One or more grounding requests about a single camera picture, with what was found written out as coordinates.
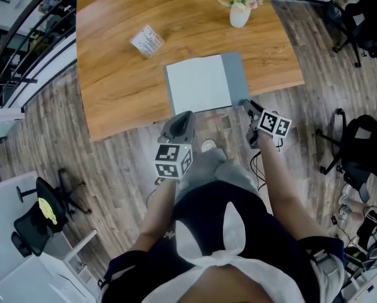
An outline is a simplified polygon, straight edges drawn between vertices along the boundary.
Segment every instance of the sneaker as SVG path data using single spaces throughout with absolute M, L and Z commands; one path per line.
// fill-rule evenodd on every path
M 205 140 L 201 145 L 201 151 L 203 153 L 214 148 L 216 148 L 216 143 L 212 139 Z
M 344 218 L 352 212 L 351 208 L 348 205 L 342 205 L 338 210 L 340 217 Z
M 352 186 L 350 184 L 346 184 L 343 188 L 342 188 L 342 193 L 341 195 L 338 197 L 338 203 L 339 205 L 347 205 L 347 201 L 348 199 L 350 198 L 350 192 L 351 192 L 351 189 L 352 189 Z

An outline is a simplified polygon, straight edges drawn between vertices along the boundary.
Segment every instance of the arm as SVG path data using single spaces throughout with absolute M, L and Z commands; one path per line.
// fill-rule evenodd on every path
M 139 236 L 130 250 L 149 251 L 163 237 L 170 224 L 176 194 L 176 181 L 166 179 L 153 194 Z
M 315 235 L 327 237 L 327 233 L 303 207 L 294 181 L 271 137 L 258 131 L 258 145 L 274 217 L 296 240 Z

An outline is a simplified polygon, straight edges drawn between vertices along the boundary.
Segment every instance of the gray shorts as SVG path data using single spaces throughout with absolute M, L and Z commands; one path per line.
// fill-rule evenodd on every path
M 214 148 L 194 157 L 194 162 L 177 187 L 176 202 L 192 189 L 213 181 L 224 181 L 258 196 L 251 174 L 243 167 L 228 162 L 222 149 Z

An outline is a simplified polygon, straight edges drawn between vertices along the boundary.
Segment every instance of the black office chair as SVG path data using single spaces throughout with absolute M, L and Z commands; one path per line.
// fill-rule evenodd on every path
M 91 210 L 82 209 L 71 198 L 70 194 L 74 190 L 67 192 L 65 190 L 62 174 L 64 169 L 58 170 L 59 187 L 53 188 L 45 180 L 38 177 L 35 183 L 35 189 L 21 192 L 17 187 L 17 193 L 21 202 L 23 198 L 37 193 L 39 199 L 43 199 L 43 203 L 49 206 L 49 210 L 52 210 L 52 214 L 45 217 L 41 210 L 40 203 L 35 202 L 31 209 L 22 217 L 14 222 L 16 232 L 11 235 L 11 241 L 20 252 L 23 257 L 34 254 L 40 256 L 44 250 L 45 245 L 54 233 L 61 232 L 63 227 L 67 224 L 68 218 L 75 214 L 74 210 L 71 210 L 69 204 L 82 211 L 84 214 L 91 214 Z M 78 186 L 85 186 L 84 182 L 78 184 Z
M 344 180 L 358 190 L 362 202 L 367 203 L 369 200 L 366 188 L 368 177 L 371 173 L 377 176 L 377 120 L 363 115 L 351 120 L 347 125 L 345 112 L 337 109 L 336 114 L 342 116 L 341 141 L 325 136 L 320 129 L 316 130 L 316 136 L 340 148 L 331 164 L 327 168 L 320 167 L 320 172 L 327 175 L 341 160 L 342 167 L 337 166 L 337 170 L 345 173 Z
M 364 15 L 364 20 L 358 25 L 353 18 L 357 15 Z M 345 10 L 336 2 L 330 1 L 325 18 L 347 36 L 340 47 L 333 47 L 334 52 L 340 52 L 351 43 L 357 57 L 357 62 L 354 63 L 357 68 L 361 67 L 358 47 L 368 51 L 372 58 L 377 57 L 377 0 L 359 0 L 357 3 L 348 4 Z
M 14 221 L 16 232 L 11 235 L 11 241 L 24 257 L 33 253 L 40 256 L 53 233 L 62 231 L 68 219 L 58 219 L 56 224 L 46 219 L 42 213 L 39 203 L 35 204 L 22 217 Z
M 75 189 L 71 189 L 70 191 L 67 191 L 64 185 L 63 181 L 63 174 L 65 173 L 65 169 L 59 169 L 57 172 L 57 176 L 59 179 L 59 186 L 55 189 L 52 188 L 46 181 L 41 179 L 40 177 L 37 178 L 37 182 L 35 184 L 35 189 L 31 189 L 29 191 L 21 192 L 20 188 L 17 187 L 17 194 L 21 202 L 23 202 L 23 198 L 25 196 L 28 196 L 32 193 L 37 192 L 37 196 L 39 198 L 45 198 L 48 203 L 51 206 L 57 206 L 57 199 L 62 203 L 64 206 L 64 209 L 66 210 L 66 213 L 69 216 L 72 216 L 75 214 L 74 210 L 71 210 L 69 207 L 69 204 L 73 206 L 74 208 L 80 210 L 86 215 L 89 215 L 92 213 L 90 209 L 84 210 L 80 205 L 78 205 L 76 202 L 74 202 L 70 196 L 72 193 L 74 193 L 79 186 L 86 186 L 86 183 L 84 181 L 81 181 Z

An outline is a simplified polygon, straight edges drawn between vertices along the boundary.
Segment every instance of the flower vase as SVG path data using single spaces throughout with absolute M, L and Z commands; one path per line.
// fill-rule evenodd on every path
M 251 9 L 241 3 L 234 3 L 230 9 L 230 24 L 233 27 L 243 27 L 250 17 Z

